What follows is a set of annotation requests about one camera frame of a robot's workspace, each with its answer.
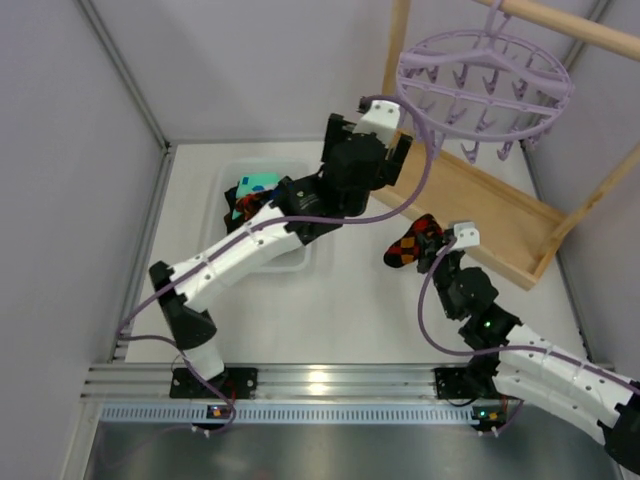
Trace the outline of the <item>purple round clip hanger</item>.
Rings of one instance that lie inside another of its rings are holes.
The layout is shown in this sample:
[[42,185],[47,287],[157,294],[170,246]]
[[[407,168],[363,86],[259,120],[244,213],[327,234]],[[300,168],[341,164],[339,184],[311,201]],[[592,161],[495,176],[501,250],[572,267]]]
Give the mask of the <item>purple round clip hanger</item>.
[[574,84],[562,62],[505,28],[511,17],[492,3],[477,29],[446,31],[400,53],[396,94],[416,136],[440,152],[458,140],[469,163],[483,143],[536,145],[569,104]]

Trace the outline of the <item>argyle red orange sock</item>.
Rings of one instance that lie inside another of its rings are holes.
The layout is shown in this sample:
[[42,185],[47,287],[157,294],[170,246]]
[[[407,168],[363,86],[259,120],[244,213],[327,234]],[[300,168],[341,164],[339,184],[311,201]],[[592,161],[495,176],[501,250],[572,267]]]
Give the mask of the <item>argyle red orange sock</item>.
[[237,218],[242,218],[244,221],[250,220],[272,199],[272,196],[271,190],[265,190],[238,199],[234,207]]

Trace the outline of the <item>mint green sock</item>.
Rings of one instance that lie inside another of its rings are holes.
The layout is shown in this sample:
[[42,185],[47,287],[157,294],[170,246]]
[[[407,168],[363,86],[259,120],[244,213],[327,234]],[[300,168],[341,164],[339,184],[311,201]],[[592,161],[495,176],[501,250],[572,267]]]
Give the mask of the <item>mint green sock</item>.
[[247,195],[272,190],[277,186],[280,176],[274,172],[250,173],[243,175],[236,189],[236,198],[240,199]]

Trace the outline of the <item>navy patterned sock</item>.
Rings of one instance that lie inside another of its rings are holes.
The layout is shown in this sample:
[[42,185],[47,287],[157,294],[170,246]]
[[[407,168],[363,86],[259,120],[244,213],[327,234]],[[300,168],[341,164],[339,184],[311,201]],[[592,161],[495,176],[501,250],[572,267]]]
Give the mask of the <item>navy patterned sock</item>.
[[237,202],[237,186],[234,186],[224,192],[225,202],[227,204],[227,210],[223,217],[223,221],[226,228],[226,233],[230,234],[236,230],[242,223],[242,217],[236,210]]

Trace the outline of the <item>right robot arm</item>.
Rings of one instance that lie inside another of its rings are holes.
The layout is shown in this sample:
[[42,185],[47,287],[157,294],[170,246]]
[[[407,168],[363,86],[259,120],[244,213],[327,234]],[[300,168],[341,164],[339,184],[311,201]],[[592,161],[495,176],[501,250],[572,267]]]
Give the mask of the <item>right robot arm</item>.
[[516,398],[589,435],[621,467],[639,471],[639,383],[573,355],[500,307],[479,267],[463,268],[453,235],[419,235],[417,269],[444,314],[461,322],[465,380],[479,397]]

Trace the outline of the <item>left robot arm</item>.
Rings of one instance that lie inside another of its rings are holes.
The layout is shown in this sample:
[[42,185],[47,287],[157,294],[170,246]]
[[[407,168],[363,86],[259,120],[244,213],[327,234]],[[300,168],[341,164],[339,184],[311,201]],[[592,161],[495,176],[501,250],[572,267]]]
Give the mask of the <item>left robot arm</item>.
[[398,131],[400,108],[375,101],[357,122],[330,116],[320,168],[283,177],[250,219],[193,257],[149,270],[173,341],[198,382],[218,388],[226,366],[216,344],[210,302],[271,260],[306,247],[345,224],[364,224],[372,192],[399,177],[412,144]]

